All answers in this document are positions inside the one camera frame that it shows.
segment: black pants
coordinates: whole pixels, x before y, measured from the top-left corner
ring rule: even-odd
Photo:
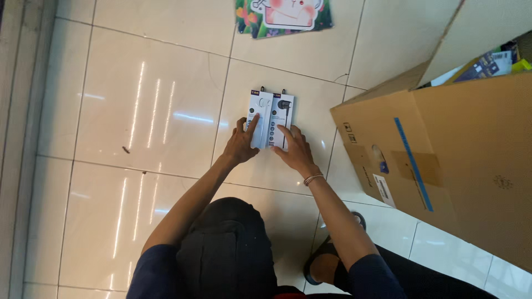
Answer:
[[[378,245],[377,249],[409,298],[495,298]],[[295,287],[277,286],[264,221],[252,205],[234,197],[207,206],[183,240],[177,260],[194,298],[272,298],[279,293],[299,293]],[[347,271],[341,262],[334,283],[349,292]]]

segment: cartoon poster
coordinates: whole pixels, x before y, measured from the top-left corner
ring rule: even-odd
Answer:
[[[253,38],[331,28],[329,0],[236,0],[238,31]]]

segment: hand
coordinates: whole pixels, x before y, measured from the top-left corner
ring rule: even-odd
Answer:
[[[233,167],[246,162],[259,153],[258,148],[251,148],[251,139],[258,122],[259,114],[257,113],[245,132],[246,118],[241,118],[236,122],[236,128],[233,129],[233,134],[227,141],[226,149],[223,150],[222,154],[231,162]]]
[[[297,170],[305,179],[321,173],[319,167],[314,164],[310,144],[306,142],[305,135],[301,135],[301,130],[296,126],[292,126],[292,131],[294,132],[294,136],[292,136],[290,130],[285,126],[278,124],[277,128],[286,137],[288,152],[277,146],[272,146],[271,150],[281,157],[288,166]]]

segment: barcode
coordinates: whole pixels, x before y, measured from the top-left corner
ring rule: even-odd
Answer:
[[[389,198],[388,198],[388,194],[386,194],[386,189],[384,188],[383,181],[380,180],[380,181],[379,181],[379,184],[380,184],[380,187],[381,187],[382,190],[383,190],[384,197],[385,197],[386,199],[389,199]]]
[[[502,57],[507,58],[508,57],[508,53],[495,53],[495,54],[492,54],[492,58],[493,59],[501,59]]]

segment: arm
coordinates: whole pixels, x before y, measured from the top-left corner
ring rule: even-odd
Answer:
[[[244,163],[259,153],[258,148],[251,148],[253,132],[259,121],[259,114],[244,132],[246,118],[237,121],[232,136],[227,142],[223,154],[213,166],[173,205],[163,220],[153,230],[142,253],[150,247],[159,244],[178,245],[190,225],[211,202],[212,197],[220,188],[231,170],[238,164]]]
[[[303,179],[320,174],[321,171],[312,160],[310,145],[301,130],[292,126],[290,130],[278,126],[288,141],[288,152],[279,147],[272,150],[291,168],[297,170]],[[349,209],[329,186],[325,178],[317,177],[309,183],[310,191],[316,200],[318,209],[327,225],[331,239],[345,268],[351,266],[368,254],[379,254],[368,234],[356,221]]]

